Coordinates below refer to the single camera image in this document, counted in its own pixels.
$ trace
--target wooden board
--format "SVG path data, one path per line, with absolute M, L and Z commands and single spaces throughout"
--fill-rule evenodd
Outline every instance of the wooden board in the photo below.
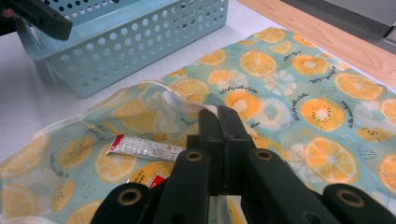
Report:
M 281 1 L 238 1 L 396 89 L 396 55 Z

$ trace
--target drawstring bag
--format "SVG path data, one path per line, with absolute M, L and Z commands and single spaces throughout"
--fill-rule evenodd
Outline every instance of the drawstring bag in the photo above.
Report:
M 107 154 L 119 134 L 185 147 L 226 105 L 308 188 L 362 189 L 396 215 L 396 96 L 290 31 L 268 28 L 39 131 L 0 164 L 2 223 L 87 223 L 150 163 Z

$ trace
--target gray floor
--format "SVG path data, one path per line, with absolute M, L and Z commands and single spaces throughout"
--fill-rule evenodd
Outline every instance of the gray floor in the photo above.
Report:
M 281 0 L 322 21 L 396 54 L 396 47 L 383 41 L 389 26 L 319 0 Z

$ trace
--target white table surface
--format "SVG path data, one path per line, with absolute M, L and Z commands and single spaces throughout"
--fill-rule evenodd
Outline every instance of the white table surface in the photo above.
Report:
M 282 28 L 230 0 L 224 27 L 85 99 L 70 91 L 43 62 L 28 58 L 16 33 L 0 36 L 0 162 L 22 149 L 40 129 L 84 111 L 116 90 L 163 77 L 268 27 Z

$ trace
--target basket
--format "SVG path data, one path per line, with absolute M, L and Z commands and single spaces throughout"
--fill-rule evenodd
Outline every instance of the basket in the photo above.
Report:
M 228 0 L 45 0 L 73 22 L 67 41 L 27 21 L 17 31 L 26 54 L 87 97 L 224 26 Z

